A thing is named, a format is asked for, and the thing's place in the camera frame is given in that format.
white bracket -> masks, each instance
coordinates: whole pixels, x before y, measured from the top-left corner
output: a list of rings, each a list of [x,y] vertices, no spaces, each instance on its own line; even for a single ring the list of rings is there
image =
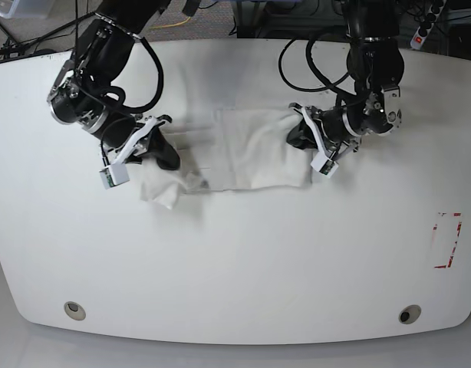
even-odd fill
[[[379,134],[380,136],[392,133],[399,128],[403,119],[400,108],[401,89],[399,86],[396,84],[382,86],[382,94],[384,95],[384,113],[392,128],[384,134]]]
[[[154,127],[165,122],[166,120],[164,119],[159,120],[149,118],[144,126],[131,135],[113,162],[99,172],[106,189],[113,188],[130,181],[125,161],[132,153],[134,153],[134,151],[139,149],[138,143],[141,139],[147,136]]]
[[[315,141],[318,144],[318,153],[311,162],[312,169],[326,176],[327,178],[331,178],[334,172],[338,169],[339,165],[331,159],[333,153],[326,149],[321,132],[305,107],[301,108],[301,114],[304,117],[305,123],[311,129]]]

black cable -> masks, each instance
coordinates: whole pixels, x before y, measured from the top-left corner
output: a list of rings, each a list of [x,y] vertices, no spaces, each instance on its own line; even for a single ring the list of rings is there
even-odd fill
[[[213,2],[212,4],[208,5],[208,6],[199,6],[198,9],[200,10],[205,10],[205,9],[210,9],[211,7],[217,5],[219,2]]]
[[[334,86],[329,79],[327,79],[321,71],[318,69],[318,67],[315,66],[313,60],[312,60],[312,46],[314,46],[315,42],[322,37],[323,35],[332,33],[336,34],[343,32],[342,34],[344,35],[344,30],[345,28],[343,26],[331,26],[331,27],[326,27],[321,29],[319,32],[316,34],[312,35],[311,38],[309,39],[307,43],[307,47],[305,48],[305,60],[307,61],[307,65],[311,68],[312,73],[316,76],[317,79],[323,85],[326,87],[329,87],[329,90],[332,90],[335,92],[338,96],[341,96],[343,100],[349,99],[349,98],[355,98],[356,95],[353,95],[346,90],[342,90],[341,88]]]
[[[282,52],[280,53],[280,57],[278,58],[278,72],[280,73],[280,77],[282,77],[282,80],[285,82],[285,84],[287,84],[287,86],[289,86],[290,88],[294,90],[298,90],[300,92],[323,92],[325,90],[330,90],[331,86],[332,87],[338,86],[339,84],[343,83],[348,78],[350,74],[347,72],[345,73],[343,77],[341,77],[334,83],[330,84],[329,86],[324,86],[324,87],[319,87],[319,88],[302,88],[302,87],[298,87],[290,83],[283,73],[282,61],[283,61],[283,55],[285,55],[285,52],[288,50],[290,45],[293,44],[297,40],[298,40],[297,38],[291,39],[290,42],[288,42],[286,46],[283,48]]]
[[[132,119],[131,116],[129,117],[121,117],[119,119],[116,119],[113,123],[111,123],[110,125],[106,126],[106,128],[104,129],[103,133],[101,134],[100,136],[100,151],[101,151],[101,154],[103,155],[103,163],[105,166],[109,166],[110,164],[110,160],[107,158],[107,154],[106,154],[106,151],[104,150],[104,137],[106,136],[106,132],[114,125],[118,124],[119,122],[121,121],[125,121],[125,120],[129,120],[129,119]]]
[[[87,13],[86,15],[83,15],[81,16],[79,19],[78,19],[78,23],[80,24],[82,21],[92,17],[94,15],[94,13]],[[21,44],[25,44],[26,42],[30,42],[30,41],[33,41],[32,44],[29,44],[29,48],[32,47],[33,45],[35,45],[37,42],[42,42],[42,41],[45,41],[47,39],[50,38],[50,36],[52,35],[55,35],[57,34],[58,32],[61,32],[63,31],[64,29],[66,28],[69,28],[71,27],[72,25],[75,25],[76,21],[75,19],[73,21],[69,21],[67,24],[65,25],[61,25],[60,27],[54,29],[53,31],[49,31],[47,34],[44,34],[42,36],[39,36],[39,37],[34,37],[34,38],[30,38],[26,41],[22,41]]]
[[[5,36],[7,36],[8,40],[14,42],[15,44],[20,44],[20,42],[15,39],[15,37],[7,30],[6,27],[4,27],[4,25],[1,22],[0,22],[0,30]]]
[[[331,7],[333,8],[333,12],[336,14],[336,15],[339,15],[340,17],[343,16],[343,13],[338,13],[336,11],[336,7],[334,6],[334,4],[336,3],[336,0],[331,0]]]
[[[152,100],[147,103],[146,105],[139,106],[139,107],[123,107],[124,113],[144,113],[148,110],[151,110],[154,106],[156,106],[157,102],[159,102],[160,97],[162,96],[162,92],[164,90],[164,70],[162,69],[162,64],[160,63],[159,58],[157,57],[155,51],[151,48],[145,37],[140,39],[140,43],[145,47],[147,52],[149,53],[150,57],[152,58],[153,62],[157,68],[157,90],[156,94],[154,94]]]
[[[316,9],[311,14],[309,14],[309,17],[311,17],[312,15],[317,13],[320,6],[321,6],[321,0],[318,0],[318,6],[316,7]]]
[[[463,16],[463,17],[445,19],[445,20],[443,20],[443,21],[437,21],[436,23],[445,23],[446,21],[457,21],[457,20],[459,20],[459,19],[465,19],[465,18],[471,18],[471,14],[470,14],[470,15],[465,15],[465,16]]]
[[[79,1],[75,0],[75,49],[74,49],[74,75],[77,77],[77,69],[79,65],[79,55],[77,54],[77,46],[79,44]]]
[[[37,51],[38,46],[39,46],[42,42],[51,41],[51,40],[54,40],[54,39],[57,39],[57,38],[62,38],[62,37],[68,37],[68,36],[70,36],[72,33],[74,33],[74,31],[75,31],[75,30],[72,29],[72,30],[71,30],[69,33],[67,33],[67,34],[60,34],[59,36],[54,36],[54,37],[47,38],[46,40],[39,41],[38,44],[36,45],[35,50],[33,51],[33,54]]]
[[[229,36],[235,35],[237,33],[237,24],[236,24],[236,17],[234,17],[234,27],[232,30],[229,32]]]

power strip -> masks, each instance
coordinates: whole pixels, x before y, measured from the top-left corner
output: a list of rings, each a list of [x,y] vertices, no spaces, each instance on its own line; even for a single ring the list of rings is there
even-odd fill
[[[411,40],[410,44],[414,50],[420,50],[423,47],[423,44],[433,29],[433,25],[440,17],[443,8],[445,8],[446,3],[447,0],[433,0],[430,10],[427,12],[425,19],[420,24],[420,27],[417,29],[417,33],[414,34],[413,39]]]

yellow cable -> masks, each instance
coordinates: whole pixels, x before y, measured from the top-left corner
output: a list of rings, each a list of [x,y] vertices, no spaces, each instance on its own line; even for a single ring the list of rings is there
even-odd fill
[[[156,25],[154,27],[150,27],[150,29],[161,29],[161,28],[171,28],[171,27],[177,27],[178,25],[184,25],[185,23],[190,20],[191,17],[186,18],[184,21],[180,21],[179,23],[174,23],[173,25]]]

floor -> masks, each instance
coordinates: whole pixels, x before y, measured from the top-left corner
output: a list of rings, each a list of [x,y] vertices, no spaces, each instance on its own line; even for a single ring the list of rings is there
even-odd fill
[[[79,15],[95,10],[101,3],[101,0],[78,0]],[[185,0],[172,0],[169,8],[164,12],[156,25],[170,25],[186,19],[181,10]],[[201,6],[212,4],[212,0],[202,0]],[[75,7],[71,0],[55,0],[50,15],[46,19],[3,19],[2,24],[12,33],[18,41],[25,41],[35,38],[74,20]],[[90,21],[81,24],[80,29],[87,27]],[[166,41],[179,39],[199,39],[199,38],[226,38],[234,26],[232,8],[230,2],[222,0],[209,9],[200,9],[195,16],[185,25],[173,28],[164,28],[151,30],[146,33],[149,41]],[[72,48],[74,36],[70,34],[73,31],[66,30],[60,35],[64,37],[55,38],[41,43],[38,47],[52,48],[56,51],[64,51]],[[6,37],[0,31],[0,47],[5,42]]]

